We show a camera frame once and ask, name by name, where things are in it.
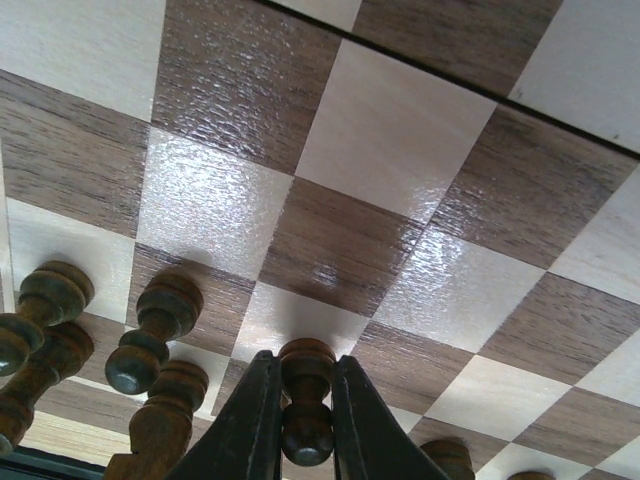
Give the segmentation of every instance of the dark brown chess piece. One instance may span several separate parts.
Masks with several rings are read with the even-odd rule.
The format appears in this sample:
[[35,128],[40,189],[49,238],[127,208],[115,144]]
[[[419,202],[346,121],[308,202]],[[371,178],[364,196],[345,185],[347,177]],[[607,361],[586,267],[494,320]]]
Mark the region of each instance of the dark brown chess piece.
[[167,342],[193,329],[203,303],[189,280],[168,274],[153,278],[136,306],[140,328],[125,333],[107,360],[109,384],[129,395],[149,390],[169,359]]
[[193,412],[202,405],[209,379],[200,367],[169,360],[149,389],[149,399],[129,424],[131,451],[116,454],[105,480],[163,479],[184,456]]
[[76,319],[93,295],[89,278],[64,262],[46,262],[29,274],[16,313],[0,315],[0,376],[17,372],[42,346],[42,330]]
[[451,480],[474,480],[471,456],[463,444],[452,440],[434,440],[420,449],[431,457]]
[[313,338],[287,343],[278,356],[283,390],[291,401],[282,412],[282,451],[296,465],[320,465],[333,451],[331,410],[322,400],[329,394],[336,357]]
[[44,329],[42,348],[0,390],[0,454],[8,455],[33,423],[34,406],[52,386],[80,371],[93,354],[91,337],[74,323]]
[[511,475],[509,480],[555,480],[555,477],[548,473],[522,472]]

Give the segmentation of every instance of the black gap line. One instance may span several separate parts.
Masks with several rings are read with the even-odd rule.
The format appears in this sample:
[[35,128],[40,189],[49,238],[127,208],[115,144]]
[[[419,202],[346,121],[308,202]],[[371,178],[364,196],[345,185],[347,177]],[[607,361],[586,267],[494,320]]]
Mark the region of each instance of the black gap line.
[[444,80],[446,82],[452,83],[454,85],[457,85],[458,87],[464,88],[465,90],[469,90],[470,92],[473,92],[481,97],[484,97],[488,100],[492,100],[494,102],[496,102],[498,105],[502,105],[504,107],[508,107],[511,108],[517,112],[520,112],[524,115],[527,115],[529,117],[535,118],[537,120],[540,120],[542,122],[548,123],[550,125],[553,125],[554,127],[560,129],[560,130],[564,130],[565,132],[571,133],[572,135],[575,135],[577,137],[580,137],[584,140],[587,140],[589,142],[595,143],[597,145],[600,145],[602,147],[605,147],[609,150],[612,150],[614,152],[617,153],[621,153],[623,155],[626,155],[638,162],[640,162],[640,153],[638,152],[634,152],[633,150],[627,148],[627,147],[623,147],[622,145],[618,145],[616,143],[613,143],[610,140],[607,140],[605,138],[602,138],[598,135],[595,135],[593,133],[589,133],[586,132],[578,127],[575,127],[569,123],[563,122],[562,120],[558,120],[557,118],[551,117],[550,115],[547,115],[546,113],[542,113],[539,112],[538,110],[535,110],[531,107],[527,107],[525,105],[522,105],[514,100],[511,100],[507,97],[503,97],[502,95],[499,95],[491,90],[489,90],[488,88],[482,87],[480,85],[477,85],[475,83],[469,82],[468,80],[464,80],[460,77],[457,77],[455,75],[452,75],[450,73],[444,72],[438,68],[426,65],[424,63],[419,62],[418,60],[415,60],[411,57],[408,57],[407,55],[404,55],[402,53],[398,53],[394,50],[391,50],[388,47],[384,47],[382,45],[379,45],[377,43],[372,42],[371,40],[367,40],[366,38],[362,38],[359,37],[358,35],[355,35],[354,33],[351,32],[346,32],[344,30],[339,29],[338,27],[334,27],[333,25],[329,25],[327,23],[324,23],[320,20],[317,20],[313,17],[309,17],[308,15],[305,15],[304,13],[298,12],[297,10],[292,10],[291,8],[285,7],[284,5],[280,5],[279,3],[274,3],[270,0],[252,0],[255,3],[259,3],[260,5],[264,5],[267,8],[270,8],[272,10],[276,10],[282,14],[285,14],[289,17],[294,17],[298,20],[301,20],[309,25],[312,25],[314,27],[320,28],[326,32],[332,33],[334,35],[337,35],[345,40],[348,40],[350,42],[356,43],[362,47],[368,48],[370,50],[376,51],[382,55],[385,55],[387,57],[393,58],[394,60],[397,60],[399,62],[402,62],[406,65],[409,65],[417,70],[420,70],[422,72],[428,73],[430,75],[433,75],[434,77],[440,78],[441,80]]

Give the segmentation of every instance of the wooden chess piece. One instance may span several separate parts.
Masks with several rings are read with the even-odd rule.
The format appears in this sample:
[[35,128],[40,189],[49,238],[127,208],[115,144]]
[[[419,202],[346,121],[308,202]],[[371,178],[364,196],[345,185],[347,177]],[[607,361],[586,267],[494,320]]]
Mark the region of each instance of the wooden chess piece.
[[153,278],[136,306],[140,328],[125,333],[107,359],[109,384],[129,395],[149,390],[169,359],[167,342],[193,329],[203,305],[202,293],[189,280],[169,274]]
[[209,379],[191,363],[169,360],[149,389],[149,399],[129,424],[133,453],[111,457],[104,480],[163,479],[184,456],[193,412],[204,400]]
[[296,465],[320,465],[333,451],[331,410],[322,400],[331,388],[336,357],[313,338],[287,343],[278,356],[283,390],[291,401],[282,412],[282,451]]
[[0,315],[0,376],[17,372],[42,346],[43,329],[76,319],[93,295],[91,280],[64,262],[46,262],[29,274],[16,313]]
[[474,480],[471,456],[463,444],[452,440],[434,440],[420,449],[434,461],[451,480]]
[[44,329],[45,339],[0,390],[0,455],[8,455],[33,423],[34,406],[52,386],[80,371],[93,354],[91,337],[74,323]]
[[554,476],[548,473],[540,472],[522,472],[511,475],[509,480],[556,480]]

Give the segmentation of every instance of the chess piece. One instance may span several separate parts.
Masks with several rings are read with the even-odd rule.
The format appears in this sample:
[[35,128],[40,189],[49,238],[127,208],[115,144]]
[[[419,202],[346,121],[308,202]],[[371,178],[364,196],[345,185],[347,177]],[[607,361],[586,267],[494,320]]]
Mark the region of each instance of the chess piece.
[[278,356],[283,390],[291,401],[282,412],[282,451],[296,465],[320,465],[333,450],[331,410],[322,400],[329,394],[336,357],[313,338],[289,342]]
[[509,480],[555,480],[555,477],[547,473],[522,472],[511,475]]
[[77,318],[93,295],[89,278],[67,263],[46,262],[29,274],[16,313],[0,315],[0,376],[17,372],[42,346],[42,330]]
[[74,323],[44,329],[45,339],[0,390],[0,455],[8,455],[33,423],[34,406],[52,386],[80,371],[93,354],[91,337]]
[[200,367],[169,360],[149,389],[149,399],[129,424],[133,453],[116,454],[104,480],[163,479],[187,451],[193,412],[202,405],[209,379]]
[[121,393],[149,390],[169,359],[167,342],[191,331],[204,300],[200,290],[177,275],[158,275],[140,295],[136,310],[140,328],[126,332],[107,359],[109,384]]
[[451,480],[474,480],[471,456],[467,447],[451,440],[434,440],[420,449],[433,460]]

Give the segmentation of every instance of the chessboard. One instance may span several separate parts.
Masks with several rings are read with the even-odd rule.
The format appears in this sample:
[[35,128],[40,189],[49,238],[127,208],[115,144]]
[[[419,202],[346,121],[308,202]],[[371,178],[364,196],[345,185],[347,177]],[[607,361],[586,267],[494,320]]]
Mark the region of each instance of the chessboard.
[[[640,479],[640,5],[4,0],[4,310],[80,267],[95,353],[23,445],[106,465],[142,396],[104,364],[167,268],[205,306],[171,358],[354,355],[478,480]],[[328,479],[290,463],[289,480]]]

